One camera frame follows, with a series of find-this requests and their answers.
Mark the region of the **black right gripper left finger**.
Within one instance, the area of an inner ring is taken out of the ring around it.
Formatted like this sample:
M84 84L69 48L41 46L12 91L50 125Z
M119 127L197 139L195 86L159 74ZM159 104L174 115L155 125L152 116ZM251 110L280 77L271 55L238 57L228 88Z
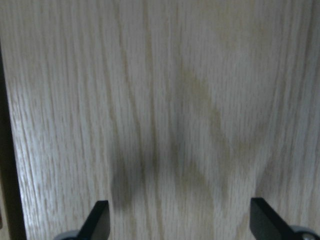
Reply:
M107 200L99 200L95 203L75 239L107 240L110 232L109 202Z

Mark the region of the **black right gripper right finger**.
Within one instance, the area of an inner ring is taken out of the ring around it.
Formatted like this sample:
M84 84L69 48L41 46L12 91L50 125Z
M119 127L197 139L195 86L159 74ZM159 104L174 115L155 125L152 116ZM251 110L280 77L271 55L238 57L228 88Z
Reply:
M249 228L256 240L300 239L300 235L261 197L250 200Z

